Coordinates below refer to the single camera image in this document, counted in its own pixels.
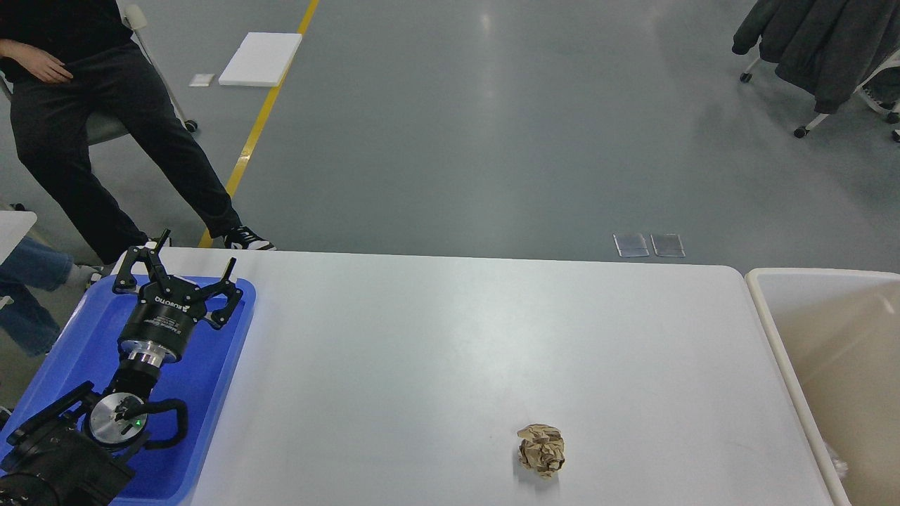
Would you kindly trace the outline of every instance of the epoxy floor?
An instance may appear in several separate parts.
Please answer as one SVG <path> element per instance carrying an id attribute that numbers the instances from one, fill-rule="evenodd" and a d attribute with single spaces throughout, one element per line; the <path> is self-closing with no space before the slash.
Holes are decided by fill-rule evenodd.
<path id="1" fill-rule="evenodd" d="M 282 249 L 900 272 L 892 128 L 854 97 L 795 139 L 812 97 L 768 64 L 737 79 L 752 57 L 731 36 L 752 4 L 320 0 L 235 205 Z M 141 5 L 223 180 L 268 90 L 187 83 L 220 73 L 246 32 L 296 31 L 307 6 Z M 133 140 L 92 157 L 139 226 L 198 243 L 203 225 Z M 94 261 L 8 122 L 0 197 Z M 614 233 L 678 233 L 687 257 L 623 260 Z"/>

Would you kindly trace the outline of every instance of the black and white sneaker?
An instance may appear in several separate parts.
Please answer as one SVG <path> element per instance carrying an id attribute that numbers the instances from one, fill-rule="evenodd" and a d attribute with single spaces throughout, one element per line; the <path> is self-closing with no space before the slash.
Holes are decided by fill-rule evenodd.
<path id="1" fill-rule="evenodd" d="M 885 103 L 878 100 L 872 94 L 872 90 L 866 88 L 865 86 L 863 86 L 863 88 L 859 91 L 859 96 L 862 97 L 863 102 L 868 105 L 869 109 L 875 111 L 876 113 L 890 113 L 896 106 L 896 102 Z"/>
<path id="2" fill-rule="evenodd" d="M 91 286 L 96 285 L 98 281 L 104 278 L 104 273 L 100 270 L 102 267 L 96 267 L 98 270 L 95 273 L 92 273 L 90 277 L 87 278 L 87 282 L 85 283 L 85 291 Z"/>
<path id="3" fill-rule="evenodd" d="M 5 407 L 0 406 L 0 429 L 3 429 L 6 422 L 9 421 L 12 416 L 13 412 L 11 410 L 7 410 Z"/>
<path id="4" fill-rule="evenodd" d="M 231 249 L 277 249 L 275 244 L 257 236 L 251 229 L 240 226 L 225 234 L 225 248 Z"/>

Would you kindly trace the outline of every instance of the white chair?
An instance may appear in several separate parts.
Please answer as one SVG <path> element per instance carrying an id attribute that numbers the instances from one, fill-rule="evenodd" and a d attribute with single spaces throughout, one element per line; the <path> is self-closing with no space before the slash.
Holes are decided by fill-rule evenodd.
<path id="1" fill-rule="evenodd" d="M 147 57 L 147 60 L 150 62 L 153 67 L 158 69 L 156 62 L 150 56 L 150 53 L 147 49 L 147 45 L 144 43 L 144 40 L 140 36 L 140 30 L 147 26 L 147 18 L 144 17 L 144 13 L 140 10 L 140 7 L 137 5 L 129 5 L 125 7 L 125 16 L 123 21 L 126 26 L 131 28 L 134 31 L 134 34 L 138 37 L 138 45 L 140 49 L 144 52 L 144 55 Z M 9 87 L 9 84 L 2 79 L 0 76 L 0 88 L 3 89 L 3 94 L 6 95 L 7 99 L 12 100 L 13 93 L 15 92 L 15 86 L 13 88 Z M 175 100 L 175 96 L 172 94 L 172 89 L 169 87 L 168 82 L 166 82 L 163 77 L 163 85 L 166 87 L 166 91 L 169 94 L 169 99 L 172 101 L 172 105 L 175 107 L 175 114 L 178 116 L 178 120 L 184 125 L 187 131 L 193 133 L 197 131 L 198 125 L 195 120 L 185 120 L 185 113 L 182 111 L 181 106 L 178 105 L 178 102 Z M 106 142 L 108 140 L 118 139 L 123 135 L 128 134 L 128 129 L 125 128 L 125 125 L 119 121 L 118 118 L 113 116 L 112 114 L 107 113 L 103 110 L 95 110 L 91 113 L 87 118 L 87 143 L 91 146 L 95 144 L 99 144 L 101 142 Z"/>
<path id="2" fill-rule="evenodd" d="M 747 67 L 741 73 L 740 80 L 742 83 L 750 82 L 750 80 L 753 78 L 753 73 L 752 73 L 753 68 L 756 67 L 760 63 L 760 61 L 761 61 L 761 59 L 759 57 L 757 57 L 753 61 L 753 63 L 751 63 L 750 66 Z M 868 77 L 866 77 L 865 81 L 859 83 L 859 86 L 856 87 L 856 89 L 853 91 L 853 93 L 854 94 L 865 93 L 862 91 L 862 87 L 865 86 L 866 84 L 868 84 L 869 81 L 872 80 L 872 77 L 875 77 L 878 74 L 878 72 L 881 72 L 882 70 L 884 70 L 886 68 L 894 68 L 894 67 L 900 67 L 900 50 L 894 51 L 894 53 L 891 56 L 887 57 L 887 59 L 884 61 L 884 63 L 879 65 L 875 69 L 874 72 L 872 72 Z M 810 130 L 812 130 L 813 128 L 818 126 L 819 123 L 823 122 L 825 120 L 825 118 L 827 118 L 828 116 L 830 116 L 830 114 L 819 114 L 818 116 L 816 116 L 812 121 L 810 121 L 806 125 L 797 127 L 797 129 L 794 130 L 794 137 L 797 137 L 798 139 L 803 139 L 804 137 L 806 137 L 806 134 L 810 132 Z M 897 101 L 896 105 L 894 106 L 894 110 L 892 110 L 886 114 L 885 121 L 890 124 L 900 122 L 900 100 Z M 892 134 L 892 136 L 894 137 L 894 140 L 896 140 L 897 142 L 900 142 L 900 130 L 895 130 L 894 133 Z"/>

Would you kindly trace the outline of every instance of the logo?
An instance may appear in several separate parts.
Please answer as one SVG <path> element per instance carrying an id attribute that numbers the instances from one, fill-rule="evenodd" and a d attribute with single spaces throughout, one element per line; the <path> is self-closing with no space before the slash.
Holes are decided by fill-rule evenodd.
<path id="1" fill-rule="evenodd" d="M 156 302 L 158 302 L 158 303 L 161 303 L 161 304 L 163 304 L 163 305 L 174 307 L 174 308 L 179 309 L 179 310 L 181 310 L 181 311 L 184 311 L 184 310 L 186 310 L 186 309 L 188 309 L 188 308 L 190 307 L 190 306 L 183 306 L 183 305 L 181 305 L 181 304 L 176 304 L 176 303 L 173 303 L 172 301 L 167 301 L 166 299 L 160 297 L 159 295 L 153 297 L 153 300 L 156 301 Z"/>

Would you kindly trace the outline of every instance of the blue jeans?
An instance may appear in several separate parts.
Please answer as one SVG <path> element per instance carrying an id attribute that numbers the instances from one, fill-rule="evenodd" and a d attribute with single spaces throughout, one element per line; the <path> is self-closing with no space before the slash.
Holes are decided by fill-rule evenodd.
<path id="1" fill-rule="evenodd" d="M 52 292 L 66 282 L 71 268 L 70 255 L 27 237 L 0 264 L 0 297 L 13 298 L 0 309 L 0 328 L 25 355 L 47 353 L 59 337 L 59 325 L 26 285 Z"/>

